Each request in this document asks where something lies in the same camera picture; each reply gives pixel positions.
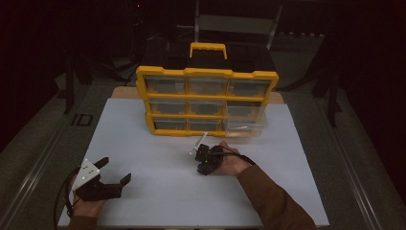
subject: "hand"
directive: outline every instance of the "hand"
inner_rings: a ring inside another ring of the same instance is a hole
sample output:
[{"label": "hand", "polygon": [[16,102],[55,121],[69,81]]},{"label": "hand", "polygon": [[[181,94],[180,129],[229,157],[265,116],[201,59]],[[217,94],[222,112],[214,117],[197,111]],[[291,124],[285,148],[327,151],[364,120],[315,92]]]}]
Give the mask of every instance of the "hand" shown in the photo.
[{"label": "hand", "polygon": [[[75,178],[76,176],[74,176],[73,179],[71,180],[72,184],[75,181]],[[105,202],[107,202],[106,199],[98,201],[83,201],[74,192],[73,216],[97,218]]]},{"label": "hand", "polygon": [[[238,153],[237,149],[233,149],[229,147],[229,145],[222,141],[219,146],[223,147],[224,152],[235,152]],[[223,162],[221,166],[218,167],[214,173],[221,173],[227,175],[239,175],[242,171],[250,167],[250,163],[244,161],[243,159],[239,158],[238,156],[224,156]]]}]

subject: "person's arm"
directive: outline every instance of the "person's arm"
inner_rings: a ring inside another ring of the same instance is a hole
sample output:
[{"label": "person's arm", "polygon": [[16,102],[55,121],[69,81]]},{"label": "person's arm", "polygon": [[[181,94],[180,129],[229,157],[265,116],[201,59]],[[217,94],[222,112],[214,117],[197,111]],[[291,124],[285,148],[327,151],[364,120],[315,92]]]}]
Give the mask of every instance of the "person's arm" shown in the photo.
[{"label": "person's arm", "polygon": [[83,201],[74,193],[74,213],[68,230],[96,230],[99,213],[106,201]]},{"label": "person's arm", "polygon": [[[224,151],[238,152],[237,149],[231,149],[225,142],[221,142],[220,146]],[[237,156],[225,156],[223,164],[216,172],[237,177],[265,229],[316,229],[308,213],[259,166],[251,166]]]}]

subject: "cable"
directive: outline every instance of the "cable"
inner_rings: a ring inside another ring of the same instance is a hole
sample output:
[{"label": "cable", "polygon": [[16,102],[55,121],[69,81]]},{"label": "cable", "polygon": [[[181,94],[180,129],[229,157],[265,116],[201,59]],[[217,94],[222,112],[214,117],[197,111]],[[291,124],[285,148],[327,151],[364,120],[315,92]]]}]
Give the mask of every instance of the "cable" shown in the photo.
[{"label": "cable", "polygon": [[76,174],[78,174],[80,167],[76,167],[73,171],[71,171],[69,173],[69,175],[65,178],[65,180],[63,181],[63,183],[61,184],[57,195],[56,195],[56,200],[55,200],[55,204],[54,204],[54,229],[57,230],[57,216],[56,216],[56,209],[57,209],[57,205],[60,199],[60,195],[62,193],[62,190],[64,189],[65,191],[65,206],[68,209],[68,216],[71,217],[73,214],[73,208],[71,205],[71,202],[69,200],[69,192],[70,192],[70,182],[72,180],[72,177]]}]

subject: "dark background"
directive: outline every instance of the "dark background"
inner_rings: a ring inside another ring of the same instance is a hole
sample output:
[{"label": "dark background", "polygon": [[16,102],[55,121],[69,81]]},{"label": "dark background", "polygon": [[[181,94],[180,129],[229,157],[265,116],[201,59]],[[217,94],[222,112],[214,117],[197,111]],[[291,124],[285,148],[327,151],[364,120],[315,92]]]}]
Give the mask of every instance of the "dark background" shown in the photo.
[{"label": "dark background", "polygon": [[[241,2],[232,2],[239,9]],[[186,0],[0,4],[0,150],[57,93],[54,79],[64,72],[69,52],[81,51],[108,64],[112,57],[137,59],[145,38],[174,38],[174,25],[192,25],[194,15],[193,1]],[[262,15],[255,5],[245,13]],[[217,9],[235,13],[223,5]],[[300,37],[336,30],[330,56],[338,57],[333,60],[339,62],[340,86],[405,201],[406,4],[372,0],[348,9],[335,4],[286,5],[278,31]],[[339,20],[334,24],[329,15]]]}]

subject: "white tabletop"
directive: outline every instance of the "white tabletop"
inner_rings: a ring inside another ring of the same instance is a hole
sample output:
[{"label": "white tabletop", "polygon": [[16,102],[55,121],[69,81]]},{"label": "white tabletop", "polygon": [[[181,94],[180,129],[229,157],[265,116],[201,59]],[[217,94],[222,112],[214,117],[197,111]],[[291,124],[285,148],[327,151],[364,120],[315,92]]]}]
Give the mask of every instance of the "white tabletop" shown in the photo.
[{"label": "white tabletop", "polygon": [[[317,225],[327,215],[308,166],[301,141],[286,104],[266,108],[268,129],[256,138],[207,137],[210,147],[226,140],[285,188]],[[132,180],[121,198],[109,200],[99,219],[111,227],[260,227],[260,219],[232,176],[204,176],[189,155],[199,137],[151,135],[141,100],[109,99],[85,158],[110,163],[101,169],[101,182]],[[60,226],[69,218],[62,212]]]}]

